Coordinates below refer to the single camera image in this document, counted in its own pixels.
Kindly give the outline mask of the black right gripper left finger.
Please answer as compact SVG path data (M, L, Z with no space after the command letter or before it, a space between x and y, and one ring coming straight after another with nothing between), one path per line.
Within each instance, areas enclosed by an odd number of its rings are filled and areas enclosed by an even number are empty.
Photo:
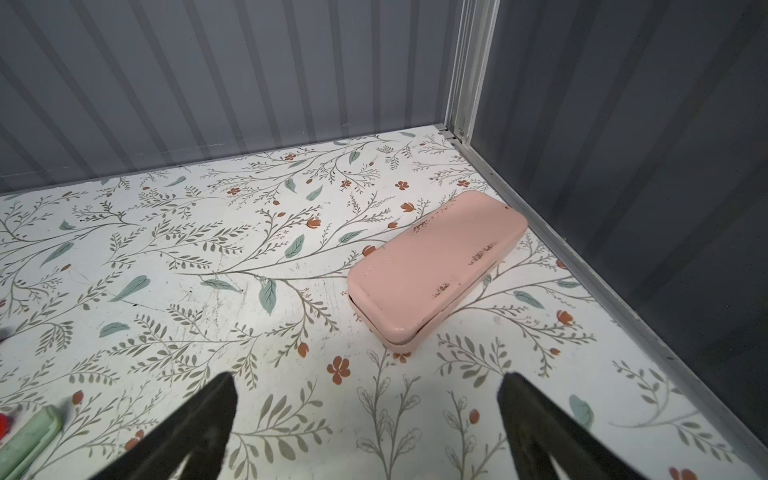
M236 415L234 377L223 372L96 479L216 479Z

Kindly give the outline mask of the pink glasses case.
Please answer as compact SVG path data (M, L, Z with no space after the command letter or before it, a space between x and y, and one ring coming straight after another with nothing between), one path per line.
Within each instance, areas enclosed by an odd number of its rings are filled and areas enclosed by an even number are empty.
M348 298L390 351L412 352L517 246L527 219L464 192L354 265Z

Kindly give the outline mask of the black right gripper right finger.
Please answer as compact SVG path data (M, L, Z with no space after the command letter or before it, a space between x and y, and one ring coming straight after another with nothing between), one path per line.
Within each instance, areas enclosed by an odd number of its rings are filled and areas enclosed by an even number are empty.
M520 479L641 479L524 376L504 375L497 402Z

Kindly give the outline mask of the light green pen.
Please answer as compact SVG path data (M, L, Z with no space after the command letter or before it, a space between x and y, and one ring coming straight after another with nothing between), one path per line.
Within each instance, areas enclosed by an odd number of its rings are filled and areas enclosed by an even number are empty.
M1 478L19 479L63 426L59 410L48 405L38 411L1 448Z

